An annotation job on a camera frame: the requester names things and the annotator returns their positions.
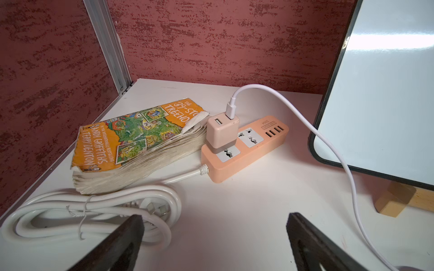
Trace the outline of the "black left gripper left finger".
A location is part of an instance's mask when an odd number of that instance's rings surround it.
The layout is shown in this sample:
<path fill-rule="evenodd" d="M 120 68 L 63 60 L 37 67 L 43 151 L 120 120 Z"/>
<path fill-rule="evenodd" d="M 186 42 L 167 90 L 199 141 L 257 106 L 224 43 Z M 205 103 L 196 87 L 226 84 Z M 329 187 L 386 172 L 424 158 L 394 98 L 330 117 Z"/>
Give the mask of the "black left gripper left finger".
<path fill-rule="evenodd" d="M 136 264 L 143 234 L 142 217 L 133 215 L 70 270 L 132 271 Z"/>

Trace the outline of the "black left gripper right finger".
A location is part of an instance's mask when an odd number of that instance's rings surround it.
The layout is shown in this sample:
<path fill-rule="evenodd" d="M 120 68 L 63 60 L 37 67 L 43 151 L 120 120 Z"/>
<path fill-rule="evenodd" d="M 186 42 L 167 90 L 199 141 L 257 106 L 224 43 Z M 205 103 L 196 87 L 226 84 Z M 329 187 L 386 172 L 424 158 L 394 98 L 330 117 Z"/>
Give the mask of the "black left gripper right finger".
<path fill-rule="evenodd" d="M 290 213 L 286 225 L 299 271 L 365 271 L 302 214 Z"/>

